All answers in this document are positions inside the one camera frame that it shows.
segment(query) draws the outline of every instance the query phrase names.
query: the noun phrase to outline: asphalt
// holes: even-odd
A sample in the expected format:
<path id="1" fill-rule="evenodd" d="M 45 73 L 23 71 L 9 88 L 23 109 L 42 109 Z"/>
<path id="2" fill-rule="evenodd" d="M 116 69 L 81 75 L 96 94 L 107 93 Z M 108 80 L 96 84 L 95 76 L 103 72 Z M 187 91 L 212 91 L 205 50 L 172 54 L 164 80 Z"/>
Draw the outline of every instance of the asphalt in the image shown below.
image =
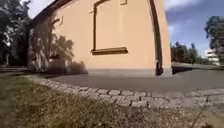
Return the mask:
<path id="1" fill-rule="evenodd" d="M 188 92 L 224 88 L 224 70 L 190 70 L 172 77 L 124 78 L 90 75 L 62 75 L 47 78 L 63 83 L 100 89 L 147 92 Z"/>

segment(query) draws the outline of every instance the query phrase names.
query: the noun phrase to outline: foliage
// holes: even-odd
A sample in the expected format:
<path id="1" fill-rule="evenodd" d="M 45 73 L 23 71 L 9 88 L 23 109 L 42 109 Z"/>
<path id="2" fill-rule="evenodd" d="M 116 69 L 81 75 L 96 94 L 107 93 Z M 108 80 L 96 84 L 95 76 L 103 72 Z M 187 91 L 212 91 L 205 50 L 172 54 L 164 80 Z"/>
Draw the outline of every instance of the foliage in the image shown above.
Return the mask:
<path id="1" fill-rule="evenodd" d="M 206 23 L 205 31 L 210 39 L 210 48 L 217 51 L 221 62 L 224 62 L 224 17 L 212 16 Z"/>
<path id="2" fill-rule="evenodd" d="M 20 0 L 0 1 L 0 61 L 5 63 L 6 54 L 14 58 L 17 63 L 26 61 L 28 39 L 28 4 Z"/>
<path id="3" fill-rule="evenodd" d="M 198 63 L 198 64 L 211 64 L 208 59 L 202 58 L 198 55 L 198 51 L 195 44 L 191 44 L 191 48 L 176 42 L 175 45 L 171 46 L 171 58 L 172 62 L 179 63 Z"/>

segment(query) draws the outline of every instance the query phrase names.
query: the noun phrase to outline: sky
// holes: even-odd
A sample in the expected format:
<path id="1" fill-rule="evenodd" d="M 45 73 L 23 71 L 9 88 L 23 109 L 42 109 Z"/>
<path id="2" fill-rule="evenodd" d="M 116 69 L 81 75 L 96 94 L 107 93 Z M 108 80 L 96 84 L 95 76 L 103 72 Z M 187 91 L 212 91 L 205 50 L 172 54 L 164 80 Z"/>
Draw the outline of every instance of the sky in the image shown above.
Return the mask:
<path id="1" fill-rule="evenodd" d="M 33 0 L 29 16 L 35 17 L 54 0 Z M 164 0 L 166 18 L 172 44 L 196 45 L 204 57 L 209 49 L 209 40 L 204 31 L 206 21 L 211 16 L 224 16 L 224 0 Z"/>

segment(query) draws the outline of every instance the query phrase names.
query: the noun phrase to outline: yellow building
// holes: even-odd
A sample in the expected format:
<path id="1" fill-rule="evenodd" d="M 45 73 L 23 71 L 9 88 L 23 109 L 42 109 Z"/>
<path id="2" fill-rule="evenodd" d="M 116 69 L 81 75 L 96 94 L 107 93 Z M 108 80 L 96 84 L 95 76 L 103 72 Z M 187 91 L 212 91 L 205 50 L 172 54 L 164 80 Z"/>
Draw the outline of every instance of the yellow building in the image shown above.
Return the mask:
<path id="1" fill-rule="evenodd" d="M 172 73 L 163 0 L 56 0 L 33 19 L 29 46 L 38 71 Z"/>

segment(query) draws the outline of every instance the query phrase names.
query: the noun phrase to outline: paved path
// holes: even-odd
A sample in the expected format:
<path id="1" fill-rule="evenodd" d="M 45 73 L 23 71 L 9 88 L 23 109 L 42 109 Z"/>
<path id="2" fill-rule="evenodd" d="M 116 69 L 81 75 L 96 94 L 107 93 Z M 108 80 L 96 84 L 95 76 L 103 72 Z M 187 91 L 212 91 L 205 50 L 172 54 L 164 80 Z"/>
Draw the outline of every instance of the paved path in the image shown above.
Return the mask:
<path id="1" fill-rule="evenodd" d="M 224 88 L 224 71 L 192 70 L 167 78 L 116 78 L 88 75 L 49 77 L 52 80 L 83 87 L 146 92 L 188 92 Z"/>
<path id="2" fill-rule="evenodd" d="M 91 99 L 98 99 L 122 106 L 132 107 L 202 107 L 224 104 L 224 89 L 209 89 L 189 92 L 147 92 L 147 91 L 121 91 L 114 89 L 99 89 L 81 87 L 79 84 L 64 84 L 38 76 L 25 76 L 30 81 L 49 86 L 53 89 L 72 93 Z"/>

